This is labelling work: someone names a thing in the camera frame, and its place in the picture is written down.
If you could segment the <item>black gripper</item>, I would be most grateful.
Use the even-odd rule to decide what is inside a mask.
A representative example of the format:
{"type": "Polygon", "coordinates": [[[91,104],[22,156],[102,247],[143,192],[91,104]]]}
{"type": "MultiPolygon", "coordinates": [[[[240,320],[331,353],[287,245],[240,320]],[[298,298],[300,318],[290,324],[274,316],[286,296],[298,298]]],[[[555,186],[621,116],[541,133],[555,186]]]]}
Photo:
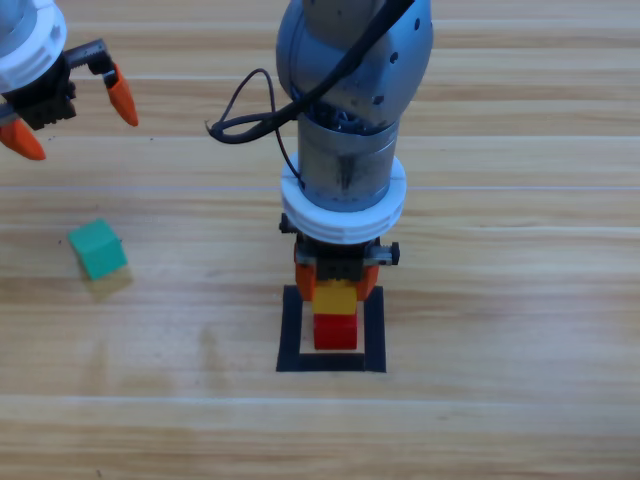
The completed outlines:
{"type": "Polygon", "coordinates": [[[93,75],[102,77],[111,105],[120,117],[137,127],[139,119],[130,85],[120,67],[114,65],[104,40],[96,39],[63,51],[36,80],[2,94],[5,103],[1,104],[1,143],[29,160],[45,160],[44,149],[25,123],[32,130],[40,130],[75,117],[72,100],[76,98],[76,87],[70,75],[84,65],[93,75]]]}
{"type": "Polygon", "coordinates": [[[279,230],[295,234],[295,280],[301,298],[312,302],[316,282],[347,281],[354,283],[357,300],[367,300],[376,286],[379,269],[395,266],[400,260],[400,245],[383,245],[379,237],[364,243],[338,245],[322,242],[303,234],[285,213],[279,230]]]}

